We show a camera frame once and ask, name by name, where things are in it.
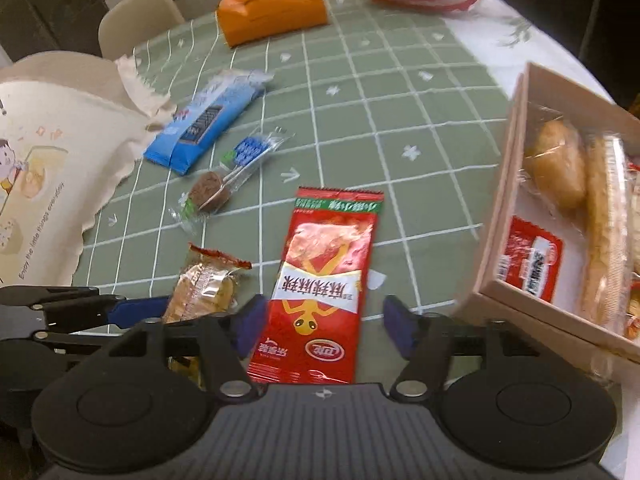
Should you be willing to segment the green checked tablecloth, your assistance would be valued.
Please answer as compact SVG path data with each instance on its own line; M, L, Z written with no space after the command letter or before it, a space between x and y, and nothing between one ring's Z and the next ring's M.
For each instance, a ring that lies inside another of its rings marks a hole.
M267 93L195 165L212 168L257 130L288 140L216 216L193 234L171 209L191 177L139 162L85 236L77 285L127 297L162 296L186 248L248 260L239 295L272 291L303 185L372 188L384 195L363 307L357 378L389 384L402 359L386 336L382 302L448 313L472 270L498 178L508 100L484 62L436 15L326 0L324 27L231 49L199 18L134 49L137 69L178 105L225 68L264 70Z

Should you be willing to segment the cream printed cloth bag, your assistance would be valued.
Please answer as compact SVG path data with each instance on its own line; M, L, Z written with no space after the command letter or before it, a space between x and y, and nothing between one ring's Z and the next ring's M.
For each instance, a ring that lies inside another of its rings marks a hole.
M70 284L85 232L175 108L126 56L49 51L2 68L2 284Z

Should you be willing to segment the beige chair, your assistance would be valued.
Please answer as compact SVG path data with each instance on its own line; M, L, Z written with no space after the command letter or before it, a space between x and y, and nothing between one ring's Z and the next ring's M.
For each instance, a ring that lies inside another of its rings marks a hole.
M185 21L174 0L122 0L99 24L102 56L115 61L130 55L134 47Z

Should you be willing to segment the orange tissue box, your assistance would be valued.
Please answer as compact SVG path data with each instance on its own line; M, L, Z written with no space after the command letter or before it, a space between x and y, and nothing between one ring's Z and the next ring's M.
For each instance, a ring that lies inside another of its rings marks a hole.
M221 0L217 22L230 48L329 23L324 0Z

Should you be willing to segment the clear chocolate cookie packet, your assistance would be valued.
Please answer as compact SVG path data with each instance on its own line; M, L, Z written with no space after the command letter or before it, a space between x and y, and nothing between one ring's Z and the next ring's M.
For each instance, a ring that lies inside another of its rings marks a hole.
M294 133L282 127L267 133L255 130L224 154L217 166L196 179L189 192L180 197L178 205L168 209L171 217L187 233L194 235L195 226L218 214L252 175L293 136Z

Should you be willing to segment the red spicy snack packet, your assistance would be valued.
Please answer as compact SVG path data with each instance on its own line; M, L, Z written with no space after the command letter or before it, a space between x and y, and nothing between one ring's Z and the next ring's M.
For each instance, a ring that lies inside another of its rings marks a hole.
M253 382L349 384L384 194L300 188L268 318L248 363Z

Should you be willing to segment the round bread in wrapper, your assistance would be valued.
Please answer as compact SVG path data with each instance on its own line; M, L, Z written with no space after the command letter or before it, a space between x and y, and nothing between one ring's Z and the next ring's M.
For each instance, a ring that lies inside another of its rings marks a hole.
M525 149L523 169L550 207L571 212L586 199L586 158L582 138L563 118L545 122Z

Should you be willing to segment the pink cardboard box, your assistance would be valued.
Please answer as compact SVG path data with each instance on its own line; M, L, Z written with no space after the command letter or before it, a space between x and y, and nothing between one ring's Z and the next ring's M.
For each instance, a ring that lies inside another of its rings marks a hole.
M580 312L587 257L587 194L579 209L561 212L537 193L523 169L525 149L548 120L563 118L582 138L586 158L592 136L622 139L628 162L639 163L639 122L620 106L581 84L537 64L518 78L506 123L506 144L498 188L484 224L477 264L461 296L460 318L480 323L503 318L548 344L572 364L630 388L639 385L639 344L591 323ZM518 216L551 232L563 243L562 263L551 302L498 278L511 220Z

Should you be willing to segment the small red sauce packet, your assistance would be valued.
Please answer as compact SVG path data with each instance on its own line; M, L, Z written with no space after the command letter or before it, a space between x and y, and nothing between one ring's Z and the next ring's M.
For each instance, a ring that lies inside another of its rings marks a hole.
M540 300L551 302L564 243L551 232L513 216L506 248L498 260L498 278Z

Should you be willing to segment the blue wafer snack packet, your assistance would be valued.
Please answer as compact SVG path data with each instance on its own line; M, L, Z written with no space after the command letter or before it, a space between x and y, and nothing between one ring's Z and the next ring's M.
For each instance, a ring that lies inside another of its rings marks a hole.
M175 114L143 157L184 176L272 80L262 70L222 70Z

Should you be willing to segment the long biscuit stick packet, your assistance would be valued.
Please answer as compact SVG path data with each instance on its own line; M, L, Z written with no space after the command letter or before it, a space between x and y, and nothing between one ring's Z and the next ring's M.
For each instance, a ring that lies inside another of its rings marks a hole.
M587 257L582 316L611 333L625 330L631 281L629 177L622 139L592 136L587 145Z

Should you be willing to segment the clear-wrapped cake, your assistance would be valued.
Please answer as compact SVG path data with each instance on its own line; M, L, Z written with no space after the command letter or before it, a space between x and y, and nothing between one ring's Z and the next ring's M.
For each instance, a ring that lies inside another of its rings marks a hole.
M236 300L239 274L251 268L249 261L191 243L162 321L176 324L213 315L229 337L232 348L242 354L236 348L238 330L233 326L232 315L240 312Z

